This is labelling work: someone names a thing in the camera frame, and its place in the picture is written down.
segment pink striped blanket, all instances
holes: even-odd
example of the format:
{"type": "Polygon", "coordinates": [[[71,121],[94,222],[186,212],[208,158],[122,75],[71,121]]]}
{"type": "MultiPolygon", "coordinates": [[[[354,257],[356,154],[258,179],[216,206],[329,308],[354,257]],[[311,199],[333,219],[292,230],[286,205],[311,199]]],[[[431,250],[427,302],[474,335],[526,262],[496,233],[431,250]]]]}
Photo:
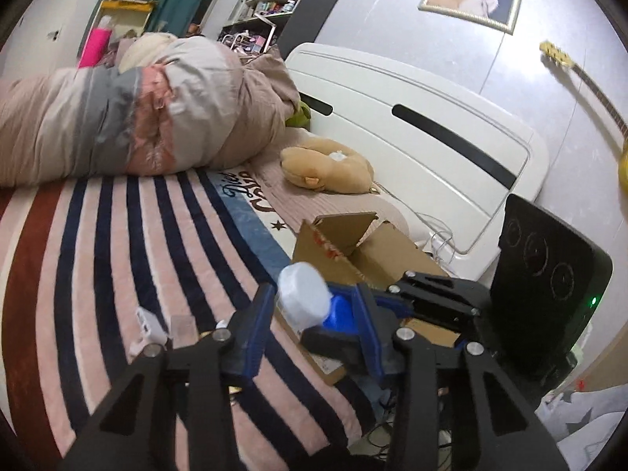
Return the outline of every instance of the pink striped blanket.
{"type": "MultiPolygon", "coordinates": [[[[129,361],[138,306],[199,332],[250,303],[294,236],[246,173],[94,177],[0,190],[0,408],[38,469],[53,470],[129,361]]],[[[187,469],[186,409],[177,466],[187,469]]],[[[272,338],[232,407],[241,461],[285,470],[374,422],[348,377],[326,386],[288,335],[272,338]]]]}

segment power cord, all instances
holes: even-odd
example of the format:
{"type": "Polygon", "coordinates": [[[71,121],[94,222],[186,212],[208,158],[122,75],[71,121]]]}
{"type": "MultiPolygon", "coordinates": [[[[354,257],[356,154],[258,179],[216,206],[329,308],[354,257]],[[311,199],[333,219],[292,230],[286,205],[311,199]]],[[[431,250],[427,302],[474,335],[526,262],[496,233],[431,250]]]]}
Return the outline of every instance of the power cord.
{"type": "MultiPolygon", "coordinates": [[[[388,450],[390,449],[390,438],[393,435],[394,414],[397,407],[397,398],[395,395],[391,394],[387,402],[379,401],[379,405],[383,407],[384,413],[382,414],[381,421],[366,435],[366,440],[371,446],[378,449],[378,452],[372,455],[372,457],[385,462],[388,457],[388,450]],[[373,435],[380,428],[384,429],[388,436],[388,442],[385,444],[378,444],[373,441],[373,435]]],[[[447,454],[438,463],[438,471],[446,471],[451,466],[451,434],[447,432],[447,435],[449,442],[438,445],[439,450],[445,450],[449,448],[447,454]]]]}
{"type": "Polygon", "coordinates": [[[414,209],[412,209],[412,207],[410,207],[406,202],[404,202],[402,199],[400,199],[398,196],[394,195],[393,193],[391,193],[390,191],[388,191],[384,186],[382,186],[379,183],[375,183],[378,188],[380,188],[384,193],[387,193],[388,195],[392,196],[395,200],[399,201],[400,203],[402,203],[403,205],[405,205],[409,211],[411,211],[417,218],[419,218],[423,224],[425,226],[427,226],[430,230],[433,231],[433,234],[431,235],[431,237],[429,237],[429,248],[431,249],[431,253],[432,256],[434,258],[434,260],[436,261],[437,264],[439,265],[450,265],[451,261],[453,260],[453,256],[455,254],[455,249],[456,249],[456,245],[455,245],[455,241],[453,240],[453,230],[449,227],[449,225],[447,223],[445,223],[443,220],[432,216],[431,214],[425,214],[423,212],[417,212],[414,209]],[[438,246],[438,248],[436,250],[434,250],[434,239],[436,237],[440,237],[442,239],[442,243],[438,246]],[[442,249],[446,246],[449,245],[450,248],[453,250],[453,252],[451,253],[449,260],[447,262],[444,261],[444,259],[441,258],[440,253],[442,251],[442,249]]]}

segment stuffed animal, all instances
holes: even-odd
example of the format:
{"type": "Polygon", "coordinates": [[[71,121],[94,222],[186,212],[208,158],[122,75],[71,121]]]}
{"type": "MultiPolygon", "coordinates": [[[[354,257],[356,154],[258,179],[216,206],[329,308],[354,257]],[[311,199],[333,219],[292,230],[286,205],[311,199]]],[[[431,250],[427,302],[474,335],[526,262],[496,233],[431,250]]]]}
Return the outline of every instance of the stuffed animal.
{"type": "Polygon", "coordinates": [[[373,168],[366,158],[327,138],[283,149],[281,169],[295,186],[318,192],[368,193],[373,185],[373,168]]]}

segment pillow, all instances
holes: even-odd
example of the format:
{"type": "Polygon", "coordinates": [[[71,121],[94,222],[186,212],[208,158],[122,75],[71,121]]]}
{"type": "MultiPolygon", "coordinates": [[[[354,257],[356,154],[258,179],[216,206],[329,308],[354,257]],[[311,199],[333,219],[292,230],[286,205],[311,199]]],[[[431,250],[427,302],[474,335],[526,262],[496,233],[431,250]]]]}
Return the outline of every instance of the pillow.
{"type": "Polygon", "coordinates": [[[177,36],[173,34],[144,34],[136,40],[124,53],[120,60],[118,70],[120,73],[126,72],[133,67],[148,67],[158,61],[161,53],[175,40],[177,36]]]}
{"type": "MultiPolygon", "coordinates": [[[[405,218],[395,206],[387,203],[380,195],[315,193],[298,188],[285,180],[281,170],[280,151],[286,147],[296,146],[309,135],[310,133],[300,128],[287,127],[280,130],[269,146],[247,163],[247,169],[259,183],[266,199],[291,230],[297,234],[303,220],[312,221],[321,215],[376,212],[380,221],[390,221],[407,236],[405,218]]],[[[368,237],[378,224],[372,224],[364,237],[368,237]]]]}

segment metal screw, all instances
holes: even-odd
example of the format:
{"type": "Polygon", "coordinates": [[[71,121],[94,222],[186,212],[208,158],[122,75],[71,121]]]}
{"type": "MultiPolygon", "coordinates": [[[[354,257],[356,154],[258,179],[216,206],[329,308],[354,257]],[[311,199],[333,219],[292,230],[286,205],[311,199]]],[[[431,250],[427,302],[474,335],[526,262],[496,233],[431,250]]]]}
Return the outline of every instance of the metal screw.
{"type": "Polygon", "coordinates": [[[216,341],[227,341],[231,338],[231,331],[226,328],[216,329],[212,333],[212,338],[216,341]]]}
{"type": "Polygon", "coordinates": [[[412,340],[414,338],[414,331],[410,328],[399,328],[397,330],[397,337],[400,340],[412,340]]]}
{"type": "Polygon", "coordinates": [[[161,345],[159,343],[149,343],[145,346],[143,352],[147,358],[155,358],[161,354],[161,345]]]}
{"type": "Polygon", "coordinates": [[[467,352],[472,356],[481,356],[484,353],[484,346],[477,341],[471,341],[467,343],[467,352]]]}

